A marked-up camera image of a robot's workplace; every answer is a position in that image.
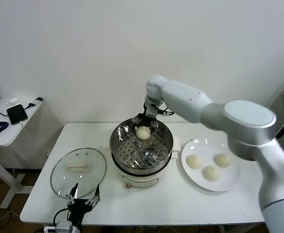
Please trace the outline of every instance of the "smartphone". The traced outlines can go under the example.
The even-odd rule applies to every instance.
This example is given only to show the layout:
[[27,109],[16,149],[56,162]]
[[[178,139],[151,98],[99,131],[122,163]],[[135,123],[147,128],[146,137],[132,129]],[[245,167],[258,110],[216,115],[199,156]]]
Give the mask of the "smartphone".
[[7,113],[12,125],[16,125],[20,121],[25,121],[28,119],[21,104],[8,108]]

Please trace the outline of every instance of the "steamed bun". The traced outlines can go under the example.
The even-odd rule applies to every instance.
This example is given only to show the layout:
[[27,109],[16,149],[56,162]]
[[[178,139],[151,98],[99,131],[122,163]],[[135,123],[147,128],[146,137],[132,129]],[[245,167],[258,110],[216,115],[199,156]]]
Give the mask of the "steamed bun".
[[216,163],[221,167],[228,167],[231,165],[231,155],[230,154],[219,154],[215,157]]
[[220,169],[214,165],[207,166],[203,170],[203,174],[208,180],[214,182],[220,178]]
[[199,169],[202,167],[203,161],[200,156],[192,154],[187,157],[188,165],[193,169]]
[[146,140],[150,137],[150,129],[146,126],[140,126],[136,129],[136,136],[141,140]]

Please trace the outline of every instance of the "metal rim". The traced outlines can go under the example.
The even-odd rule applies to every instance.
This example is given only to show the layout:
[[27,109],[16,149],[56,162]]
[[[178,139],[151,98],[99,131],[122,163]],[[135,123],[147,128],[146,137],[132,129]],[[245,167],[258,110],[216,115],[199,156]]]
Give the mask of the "metal rim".
[[157,139],[158,137],[158,143],[161,142],[162,144],[167,144],[167,150],[166,150],[166,155],[163,155],[163,161],[160,161],[159,163],[157,163],[156,166],[151,166],[151,167],[140,167],[140,168],[134,168],[134,167],[130,167],[127,164],[122,163],[122,160],[119,161],[117,155],[115,154],[117,151],[117,147],[119,147],[117,142],[117,137],[119,135],[119,130],[125,129],[126,127],[128,127],[128,131],[125,129],[125,132],[127,132],[127,134],[132,134],[133,132],[130,130],[131,127],[134,127],[134,123],[132,123],[132,119],[130,118],[128,120],[125,120],[124,122],[118,124],[116,126],[116,128],[113,130],[111,137],[110,137],[110,148],[111,148],[111,156],[113,158],[114,163],[116,164],[116,166],[123,171],[124,173],[131,175],[131,176],[136,176],[136,177],[147,177],[147,176],[151,176],[154,175],[160,171],[162,171],[163,168],[165,168],[167,166],[167,164],[170,162],[171,159],[171,151],[172,151],[172,144],[173,144],[173,136],[172,133],[170,131],[170,129],[162,122],[158,121],[160,124],[160,127],[162,129],[164,129],[164,131],[161,131],[162,134],[155,134],[153,135],[155,137],[155,139]]
[[[104,159],[104,162],[105,162],[105,164],[106,164],[106,166],[105,166],[105,171],[104,171],[104,175],[103,175],[102,179],[100,180],[99,184],[102,183],[102,181],[103,181],[103,179],[104,179],[104,177],[105,177],[105,175],[106,175],[106,171],[107,171],[107,162],[106,162],[105,156],[104,156],[99,150],[94,149],[94,148],[90,148],[90,147],[78,148],[78,149],[72,150],[72,151],[70,151],[69,153],[65,154],[61,159],[59,159],[59,161],[56,163],[56,165],[55,165],[55,166],[53,167],[53,169],[52,169],[52,172],[51,172],[51,175],[50,175],[50,185],[51,185],[52,190],[53,190],[54,193],[56,194],[56,196],[61,197],[61,196],[57,195],[57,192],[54,190],[54,188],[53,188],[53,186],[52,186],[52,174],[53,174],[53,171],[54,171],[55,167],[59,164],[59,162],[60,162],[62,159],[65,158],[65,156],[67,156],[68,154],[70,154],[70,153],[72,153],[72,152],[74,152],[74,151],[82,150],[82,149],[96,150],[98,153],[100,153],[100,154],[102,155],[102,157],[103,157],[103,159]],[[87,194],[85,194],[85,195],[83,195],[83,196],[81,196],[81,197],[78,197],[78,198],[83,198],[83,197],[85,197],[85,196],[91,194],[91,193],[94,192],[95,190],[96,190],[96,187],[95,187],[93,190],[91,190],[89,193],[87,193]]]

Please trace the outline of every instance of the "floor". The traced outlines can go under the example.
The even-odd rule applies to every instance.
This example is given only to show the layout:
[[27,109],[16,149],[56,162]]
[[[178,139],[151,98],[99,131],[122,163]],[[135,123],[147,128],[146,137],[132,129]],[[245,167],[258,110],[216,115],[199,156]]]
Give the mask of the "floor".
[[[26,176],[23,180],[24,185],[34,185],[40,171],[28,171],[26,172]],[[5,194],[9,190],[9,187],[0,180],[0,204],[5,197]],[[17,214],[20,214],[22,208],[27,200],[28,195],[19,194],[13,199],[10,209],[15,211]],[[0,211],[0,217],[4,216],[8,210]],[[9,216],[3,219],[2,224],[5,224],[8,220]],[[0,230],[0,233],[34,233],[37,229],[41,228],[41,225],[38,224],[28,224],[20,221],[18,216],[12,215],[10,221],[7,225]],[[147,229],[141,229],[140,227],[101,227],[101,226],[91,226],[84,227],[83,233],[218,233],[218,226],[183,226],[183,227],[158,227],[153,228],[149,227]],[[268,233],[268,230],[265,225],[260,225],[249,231],[248,233]]]

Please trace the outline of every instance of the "table leg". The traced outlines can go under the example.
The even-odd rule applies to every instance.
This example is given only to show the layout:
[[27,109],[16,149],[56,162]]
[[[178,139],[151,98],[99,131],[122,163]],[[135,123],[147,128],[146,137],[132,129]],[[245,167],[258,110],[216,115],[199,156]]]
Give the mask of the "table leg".
[[[18,174],[16,180],[21,182],[25,174]],[[30,194],[33,189],[33,186],[22,186],[21,190],[15,190],[13,188],[9,189],[8,193],[6,194],[4,200],[2,201],[0,208],[1,209],[8,209],[12,199],[15,197],[15,194]]]
[[2,165],[0,165],[0,179],[16,191],[22,190],[21,182],[15,179]]
[[15,194],[30,194],[33,186],[23,186],[21,184],[25,174],[19,174],[15,179],[2,165],[0,165],[0,179],[10,186],[8,193],[2,201],[0,208],[7,209]]

